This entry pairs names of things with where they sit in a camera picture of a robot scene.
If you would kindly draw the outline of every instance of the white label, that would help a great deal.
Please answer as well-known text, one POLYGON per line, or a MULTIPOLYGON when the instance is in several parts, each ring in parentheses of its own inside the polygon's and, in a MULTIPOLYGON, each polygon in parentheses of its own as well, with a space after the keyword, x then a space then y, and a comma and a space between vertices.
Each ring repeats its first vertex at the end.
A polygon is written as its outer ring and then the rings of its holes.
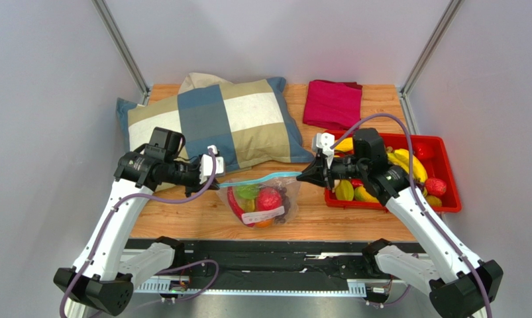
POLYGON ((250 212, 242 214, 242 222, 244 224, 257 223, 265 220, 269 220, 272 217, 277 217, 286 212, 284 206, 278 207, 269 211, 260 211, 260 212, 250 212))

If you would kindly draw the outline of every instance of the blue zipper seal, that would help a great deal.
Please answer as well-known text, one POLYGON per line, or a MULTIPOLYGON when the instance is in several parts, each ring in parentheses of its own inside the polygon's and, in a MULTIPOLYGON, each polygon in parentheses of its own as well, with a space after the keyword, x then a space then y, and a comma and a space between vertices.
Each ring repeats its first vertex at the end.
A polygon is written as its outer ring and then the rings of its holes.
POLYGON ((249 186, 251 184, 259 184, 262 182, 266 182, 273 178, 295 178, 300 174, 301 172, 274 172, 273 174, 268 174, 267 176, 260 178, 260 179, 233 182, 231 184, 219 184, 219 187, 249 186))

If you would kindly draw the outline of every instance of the banana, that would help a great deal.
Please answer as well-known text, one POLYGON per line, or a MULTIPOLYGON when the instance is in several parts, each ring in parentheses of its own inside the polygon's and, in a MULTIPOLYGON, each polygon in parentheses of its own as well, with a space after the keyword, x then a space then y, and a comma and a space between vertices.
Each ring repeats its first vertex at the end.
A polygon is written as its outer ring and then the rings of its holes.
MULTIPOLYGON (((409 166, 409 151, 407 149, 395 149, 393 153, 398 160, 402 161, 407 167, 409 166)), ((415 174, 415 179, 422 183, 425 183, 429 178, 427 170, 415 156, 413 156, 413 173, 415 174)))
POLYGON ((348 152, 354 150, 354 144, 352 143, 352 137, 348 137, 344 140, 342 140, 341 143, 336 146, 335 150, 341 151, 341 152, 348 152))
POLYGON ((403 170, 405 170, 407 173, 409 173, 409 166, 407 166, 404 162, 402 162, 401 160, 399 160, 397 158, 397 156, 395 156, 395 154, 393 152, 387 154, 387 158, 389 159, 389 161, 392 163, 392 164, 396 164, 398 165, 399 167, 403 168, 403 170))

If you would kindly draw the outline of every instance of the wooden table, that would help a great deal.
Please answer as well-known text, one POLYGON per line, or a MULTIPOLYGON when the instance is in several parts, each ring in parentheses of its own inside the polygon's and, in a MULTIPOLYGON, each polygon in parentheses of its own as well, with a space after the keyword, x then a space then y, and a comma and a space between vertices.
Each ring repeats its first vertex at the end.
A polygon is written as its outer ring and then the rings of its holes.
MULTIPOLYGON (((176 95, 180 85, 155 85, 150 103, 176 95)), ((324 131, 302 123, 306 84, 289 84, 284 92, 289 111, 297 121, 306 149, 311 149, 313 135, 324 131)), ((405 122, 397 91, 392 85, 365 85, 361 109, 362 118, 375 113, 391 113, 405 122)), ((381 133, 401 133, 390 119, 375 119, 363 127, 374 127, 381 133)), ((307 164, 265 162, 251 170, 229 174, 230 178, 261 178, 277 171, 302 171, 307 164)), ((183 187, 158 192, 167 199, 184 197, 183 187)), ((183 205, 166 205, 150 201, 140 214, 132 231, 134 238, 167 236, 175 239, 245 239, 245 240, 322 240, 366 241, 385 238, 391 241, 413 241, 412 234, 391 213, 381 210, 341 209, 327 207, 323 189, 302 183, 299 214, 283 226, 251 229, 240 224, 214 191, 183 205)))

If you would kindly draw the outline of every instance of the red cloth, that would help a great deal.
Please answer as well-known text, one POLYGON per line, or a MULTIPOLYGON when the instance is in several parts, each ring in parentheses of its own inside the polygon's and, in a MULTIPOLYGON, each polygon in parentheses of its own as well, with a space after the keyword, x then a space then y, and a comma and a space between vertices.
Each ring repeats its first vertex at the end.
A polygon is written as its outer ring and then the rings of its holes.
POLYGON ((309 83, 303 123, 331 130, 347 130, 360 120, 362 86, 355 82, 309 83))

